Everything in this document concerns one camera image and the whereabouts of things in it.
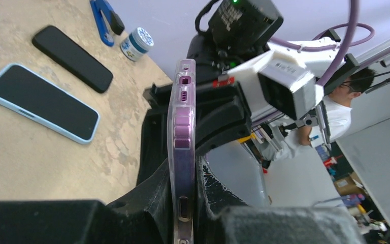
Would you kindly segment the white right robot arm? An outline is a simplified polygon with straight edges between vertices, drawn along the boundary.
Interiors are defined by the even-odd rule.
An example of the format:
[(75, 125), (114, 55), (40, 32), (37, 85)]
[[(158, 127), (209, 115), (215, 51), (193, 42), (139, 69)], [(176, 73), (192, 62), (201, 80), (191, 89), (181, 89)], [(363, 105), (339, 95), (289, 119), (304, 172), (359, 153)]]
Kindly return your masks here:
[(357, 15), (352, 7), (344, 40), (321, 35), (291, 43), (273, 37), (283, 17), (272, 1), (220, 1), (187, 52), (196, 62), (200, 152), (247, 137), (278, 114), (302, 118), (359, 67), (347, 52)]

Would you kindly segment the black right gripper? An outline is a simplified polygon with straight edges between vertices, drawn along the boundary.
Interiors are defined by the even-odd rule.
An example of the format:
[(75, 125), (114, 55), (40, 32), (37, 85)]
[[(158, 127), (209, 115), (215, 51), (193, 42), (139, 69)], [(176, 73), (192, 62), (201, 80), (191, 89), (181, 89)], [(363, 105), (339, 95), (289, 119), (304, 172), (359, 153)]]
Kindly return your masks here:
[[(141, 129), (140, 169), (136, 185), (149, 178), (167, 157), (166, 123), (171, 84), (153, 84), (143, 92), (150, 105)], [(251, 112), (238, 82), (214, 87), (197, 86), (196, 152), (205, 155), (233, 140), (249, 135)]]

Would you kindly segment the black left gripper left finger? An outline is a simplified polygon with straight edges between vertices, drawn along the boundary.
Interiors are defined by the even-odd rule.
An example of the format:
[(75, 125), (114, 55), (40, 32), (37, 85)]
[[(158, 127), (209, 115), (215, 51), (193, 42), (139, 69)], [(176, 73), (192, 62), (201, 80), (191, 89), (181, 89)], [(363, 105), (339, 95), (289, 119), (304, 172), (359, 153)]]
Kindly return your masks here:
[(0, 201), (0, 243), (171, 243), (168, 162), (109, 204)]

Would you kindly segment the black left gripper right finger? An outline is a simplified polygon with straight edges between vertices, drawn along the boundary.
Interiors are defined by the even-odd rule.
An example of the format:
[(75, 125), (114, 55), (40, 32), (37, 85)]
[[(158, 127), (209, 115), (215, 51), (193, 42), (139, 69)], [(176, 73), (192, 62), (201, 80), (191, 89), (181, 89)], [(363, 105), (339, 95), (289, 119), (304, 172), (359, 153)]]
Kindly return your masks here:
[(227, 189), (204, 157), (196, 159), (195, 243), (363, 243), (339, 208), (252, 207)]

